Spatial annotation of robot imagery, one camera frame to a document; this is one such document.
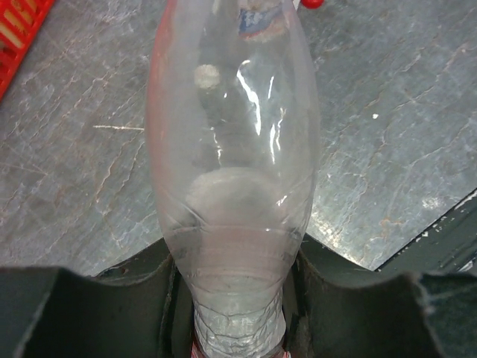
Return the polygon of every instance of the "clear plastic bottle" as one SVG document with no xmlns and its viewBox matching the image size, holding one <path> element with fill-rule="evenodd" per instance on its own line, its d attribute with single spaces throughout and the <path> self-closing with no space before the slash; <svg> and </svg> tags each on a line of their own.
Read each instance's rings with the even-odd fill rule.
<svg viewBox="0 0 477 358">
<path fill-rule="evenodd" d="M 291 0 L 169 0 L 147 144 L 159 223 L 208 358 L 273 357 L 312 208 L 319 115 Z"/>
</svg>

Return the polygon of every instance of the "label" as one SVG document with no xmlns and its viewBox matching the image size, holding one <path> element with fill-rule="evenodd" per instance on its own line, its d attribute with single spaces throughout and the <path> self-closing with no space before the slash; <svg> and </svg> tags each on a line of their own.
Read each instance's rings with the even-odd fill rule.
<svg viewBox="0 0 477 358">
<path fill-rule="evenodd" d="M 275 19 L 282 16 L 282 5 L 265 11 L 240 9 L 238 33 L 243 37 L 253 37 L 266 31 Z"/>
</svg>

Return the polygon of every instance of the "gray stone floor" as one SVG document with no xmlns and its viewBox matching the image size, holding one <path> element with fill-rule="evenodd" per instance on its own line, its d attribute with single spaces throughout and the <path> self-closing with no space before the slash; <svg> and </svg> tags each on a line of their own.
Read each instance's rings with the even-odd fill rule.
<svg viewBox="0 0 477 358">
<path fill-rule="evenodd" d="M 161 237 L 142 126 L 164 4 L 56 1 L 0 104 L 0 264 L 94 274 Z M 323 117 L 309 233 L 375 269 L 477 187 L 477 4 L 299 14 Z"/>
</svg>

